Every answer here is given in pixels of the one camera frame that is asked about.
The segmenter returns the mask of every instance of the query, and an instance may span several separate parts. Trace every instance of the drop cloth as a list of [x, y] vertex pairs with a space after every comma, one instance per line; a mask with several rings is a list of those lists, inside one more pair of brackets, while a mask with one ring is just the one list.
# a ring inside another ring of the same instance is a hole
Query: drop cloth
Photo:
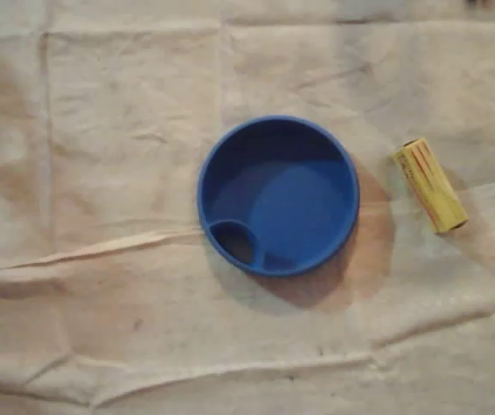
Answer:
[[[250, 278], [196, 175], [288, 113], [354, 156], [343, 254]], [[389, 160], [426, 136], [438, 237]], [[0, 1], [0, 414], [495, 413], [495, 0]]]

